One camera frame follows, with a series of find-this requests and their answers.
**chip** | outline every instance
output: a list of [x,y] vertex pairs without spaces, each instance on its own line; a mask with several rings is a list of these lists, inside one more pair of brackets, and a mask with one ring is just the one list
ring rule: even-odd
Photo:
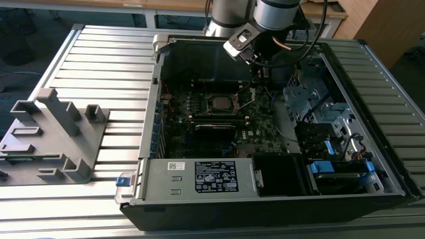
[[231,106],[230,99],[227,97],[214,97],[211,100],[211,106],[217,109],[226,110]]

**barcode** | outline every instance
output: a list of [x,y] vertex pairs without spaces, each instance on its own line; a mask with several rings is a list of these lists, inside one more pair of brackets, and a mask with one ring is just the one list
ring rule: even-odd
[[167,170],[183,170],[185,163],[182,162],[169,162],[167,163]]

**cable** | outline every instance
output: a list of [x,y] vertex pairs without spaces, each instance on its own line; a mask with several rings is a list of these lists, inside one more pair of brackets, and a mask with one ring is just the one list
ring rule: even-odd
[[299,143],[298,141],[295,141],[295,140],[287,138],[287,137],[282,134],[282,132],[278,130],[278,128],[275,128],[275,130],[277,130],[278,134],[279,134],[286,140],[289,140],[289,141],[291,141],[291,142],[295,142],[295,143]]
[[274,101],[274,97],[277,95],[278,92],[274,93],[273,97],[271,97],[271,101],[270,101],[270,111],[273,110],[273,101]]
[[314,113],[314,111],[318,109],[318,107],[325,103],[326,99],[330,97],[330,93],[327,93],[323,98],[319,99],[318,103],[313,106],[313,108],[306,112],[306,114],[302,116],[301,122],[306,119],[306,117]]
[[203,32],[206,32],[207,27],[207,13],[210,11],[211,0],[205,0],[205,20],[203,20]]
[[358,160],[359,156],[363,155],[366,153],[366,146],[360,143],[360,140],[358,141],[359,146],[362,147],[360,151],[358,152],[358,154],[355,155],[354,159]]
[[267,95],[270,96],[270,98],[273,98],[273,96],[271,96],[270,92],[267,91],[267,88],[266,88],[266,87],[263,87],[263,89],[265,89],[265,91],[266,91]]
[[0,75],[0,78],[2,76],[7,76],[7,75],[11,75],[11,74],[29,74],[29,75],[37,75],[37,76],[42,76],[39,73],[35,73],[35,72],[30,72],[30,71],[17,71],[17,72],[9,72],[9,73],[5,73],[2,75]]
[[303,41],[303,43],[302,43],[302,45],[299,46],[299,47],[297,47],[297,48],[291,48],[290,46],[286,46],[282,42],[279,42],[279,40],[277,39],[277,37],[271,37],[271,40],[273,40],[273,42],[274,42],[274,44],[277,45],[277,46],[279,46],[281,48],[283,48],[283,49],[286,49],[287,51],[299,51],[299,50],[302,50],[303,48],[305,48],[305,46],[306,46],[306,43],[307,43],[307,39],[309,39],[309,23],[307,23],[307,20],[306,20],[306,18],[305,18],[305,15],[303,15],[303,11],[302,11],[302,8],[301,8],[301,6],[298,7],[298,10],[299,10],[299,14],[301,14],[301,18],[302,18],[302,20],[305,21],[305,41]]
[[307,47],[306,51],[303,52],[302,56],[295,61],[285,63],[285,64],[281,64],[281,65],[269,65],[269,64],[263,64],[261,62],[254,61],[254,64],[257,66],[266,67],[266,68],[282,68],[282,67],[291,66],[293,64],[295,64],[299,61],[302,61],[303,58],[306,57],[307,53],[310,52],[313,46],[315,45],[318,37],[319,37],[319,34],[321,34],[322,30],[323,30],[325,20],[326,20],[326,12],[327,12],[327,0],[323,0],[323,10],[322,10],[322,15],[321,15],[321,22],[319,22],[317,35],[314,37],[314,40],[313,40],[310,46]]
[[0,100],[0,102],[2,102],[2,103],[11,103],[11,104],[15,103],[15,102],[13,102],[13,101],[3,101],[3,100]]
[[348,145],[350,145],[350,141],[351,141],[351,139],[352,139],[355,136],[358,136],[358,135],[359,135],[358,133],[352,133],[352,134],[348,136],[348,138],[347,138],[347,140],[346,140],[346,142],[344,142],[344,144],[343,144],[343,150],[342,150],[342,154],[340,154],[340,161],[342,161],[343,158],[344,158],[344,154],[346,154],[347,147],[348,147]]

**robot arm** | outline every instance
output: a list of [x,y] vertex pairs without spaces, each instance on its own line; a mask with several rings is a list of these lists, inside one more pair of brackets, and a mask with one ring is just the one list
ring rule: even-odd
[[[263,58],[270,58],[271,55],[275,54],[278,50],[281,50],[281,48],[290,50],[290,48],[283,45],[283,40],[286,39],[289,31],[294,29],[307,30],[309,24],[299,8],[299,1],[301,0],[255,0],[254,10],[251,14],[253,17],[245,18],[247,22],[242,27],[235,28],[234,25],[234,34],[229,36],[229,40],[223,44],[225,51],[234,60],[242,59],[246,64],[254,63],[261,67],[279,67],[265,65],[259,63],[257,59],[259,56]],[[239,0],[239,2],[243,2],[246,4],[243,6],[249,6],[246,0]],[[318,29],[318,33],[321,32],[323,26],[326,7],[327,1],[323,2],[322,23]],[[218,7],[213,8],[211,22],[217,22],[217,20],[214,19],[214,16],[217,15],[215,9],[218,9]],[[225,8],[223,6],[221,6],[219,13],[223,14],[223,12],[225,14],[231,14],[233,16],[235,16],[235,11],[231,10],[231,8]],[[314,45],[318,35],[319,34],[317,34],[314,41],[306,50],[306,53]]]

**wooden desk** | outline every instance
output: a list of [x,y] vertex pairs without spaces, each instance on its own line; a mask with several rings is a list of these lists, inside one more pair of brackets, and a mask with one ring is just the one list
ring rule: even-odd
[[146,0],[0,0],[0,7],[142,14]]
[[[311,19],[313,23],[319,23],[322,4],[306,2],[302,5],[305,15]],[[143,12],[146,16],[147,28],[157,28],[155,16],[157,15],[178,15],[178,16],[197,16],[202,17],[205,9],[205,0],[146,0],[143,5]],[[322,32],[322,37],[332,37],[339,23],[346,19],[344,12],[332,11],[327,7],[326,13],[326,28]]]

